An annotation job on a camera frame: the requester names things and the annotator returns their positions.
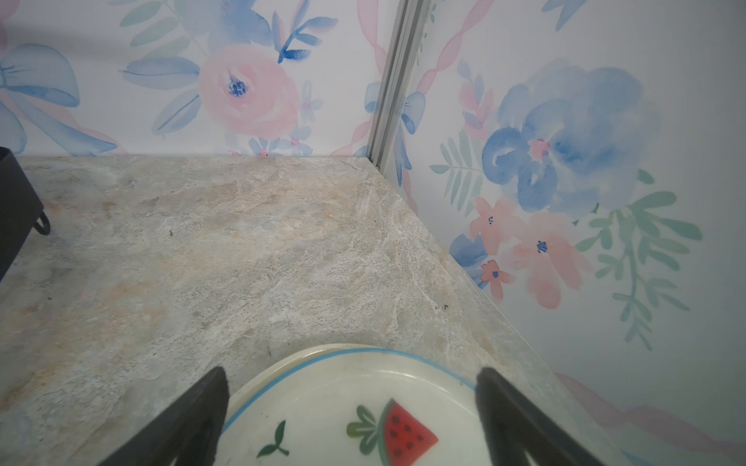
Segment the black wire dish rack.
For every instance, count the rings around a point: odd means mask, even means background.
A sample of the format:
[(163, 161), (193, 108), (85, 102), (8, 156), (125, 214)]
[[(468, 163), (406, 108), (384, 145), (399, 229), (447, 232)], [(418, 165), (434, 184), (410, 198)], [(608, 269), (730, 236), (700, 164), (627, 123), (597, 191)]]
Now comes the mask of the black wire dish rack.
[(13, 152), (1, 148), (1, 278), (4, 278), (32, 229), (51, 233), (44, 206)]

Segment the white floral plate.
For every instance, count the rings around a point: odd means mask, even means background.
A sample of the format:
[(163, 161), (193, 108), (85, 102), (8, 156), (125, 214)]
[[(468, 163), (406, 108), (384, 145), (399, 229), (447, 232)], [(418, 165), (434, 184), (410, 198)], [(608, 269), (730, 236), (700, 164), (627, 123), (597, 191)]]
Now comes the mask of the white floral plate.
[(419, 356), (325, 345), (229, 400), (218, 465), (488, 465), (472, 383)]

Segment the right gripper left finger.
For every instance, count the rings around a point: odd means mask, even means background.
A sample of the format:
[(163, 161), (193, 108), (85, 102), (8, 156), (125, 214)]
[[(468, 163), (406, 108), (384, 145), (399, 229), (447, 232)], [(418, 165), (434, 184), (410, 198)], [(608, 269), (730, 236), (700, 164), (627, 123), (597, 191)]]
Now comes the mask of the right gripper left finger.
[(227, 373), (215, 367), (103, 465), (212, 465), (229, 400)]

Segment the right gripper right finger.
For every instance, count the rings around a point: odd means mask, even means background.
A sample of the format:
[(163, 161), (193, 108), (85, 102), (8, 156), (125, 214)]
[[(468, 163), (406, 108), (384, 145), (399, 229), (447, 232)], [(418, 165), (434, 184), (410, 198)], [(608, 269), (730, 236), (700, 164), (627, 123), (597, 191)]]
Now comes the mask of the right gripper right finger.
[(493, 368), (478, 374), (476, 407), (493, 465), (602, 464)]

